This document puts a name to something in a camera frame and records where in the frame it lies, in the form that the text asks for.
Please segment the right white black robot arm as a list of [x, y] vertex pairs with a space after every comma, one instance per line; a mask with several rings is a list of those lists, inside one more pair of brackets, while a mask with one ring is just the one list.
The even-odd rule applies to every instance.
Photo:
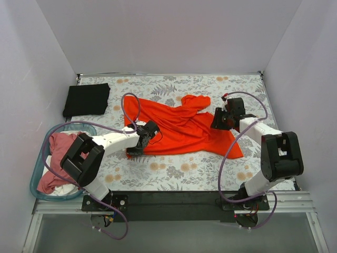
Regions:
[[304, 164], [296, 133], [282, 132], [263, 123], [263, 119], [247, 114], [242, 98], [231, 98], [226, 93], [221, 97], [224, 105], [215, 110], [211, 128], [235, 130], [238, 136], [230, 145], [231, 152], [238, 140], [246, 135], [260, 145], [260, 170], [245, 182], [237, 194], [227, 198], [218, 189], [221, 198], [229, 203], [239, 203], [243, 209], [253, 208], [257, 198], [270, 191], [284, 180], [302, 175]]

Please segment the orange t-shirt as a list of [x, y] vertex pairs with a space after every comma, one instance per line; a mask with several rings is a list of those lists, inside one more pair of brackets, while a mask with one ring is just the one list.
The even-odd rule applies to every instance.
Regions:
[[176, 155], [198, 151], [224, 156], [235, 137], [231, 131], [211, 128], [213, 114], [200, 111], [211, 104], [208, 96], [186, 95], [182, 105], [170, 107], [133, 96], [124, 98], [124, 110], [132, 119], [155, 122], [161, 133], [144, 149], [145, 155]]

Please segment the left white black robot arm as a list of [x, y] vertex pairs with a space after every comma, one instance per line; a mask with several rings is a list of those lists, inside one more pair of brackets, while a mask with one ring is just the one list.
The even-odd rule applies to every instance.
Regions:
[[111, 207], [109, 189], [97, 177], [102, 160], [117, 151], [126, 150], [131, 156], [144, 154], [149, 142], [160, 133], [153, 121], [129, 124], [121, 130], [93, 137], [77, 136], [63, 156], [61, 168], [84, 190], [94, 197], [95, 206], [105, 211]]

